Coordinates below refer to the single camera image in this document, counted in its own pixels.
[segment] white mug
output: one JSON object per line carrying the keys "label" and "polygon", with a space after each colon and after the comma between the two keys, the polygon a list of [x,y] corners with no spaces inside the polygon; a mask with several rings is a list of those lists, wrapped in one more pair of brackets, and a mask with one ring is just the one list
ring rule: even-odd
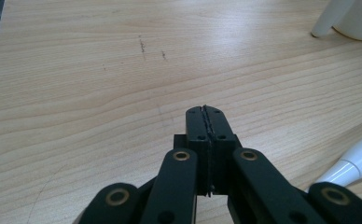
{"label": "white mug", "polygon": [[312,35],[326,35],[332,26],[343,35],[362,40],[362,0],[331,0],[312,29]]}

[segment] white pen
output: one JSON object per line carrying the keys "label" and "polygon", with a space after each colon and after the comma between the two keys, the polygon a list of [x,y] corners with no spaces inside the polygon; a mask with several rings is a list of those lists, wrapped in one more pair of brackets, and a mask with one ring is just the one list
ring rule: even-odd
{"label": "white pen", "polygon": [[326,173],[315,182],[331,182],[347,186],[362,178],[362,140],[341,156]]}

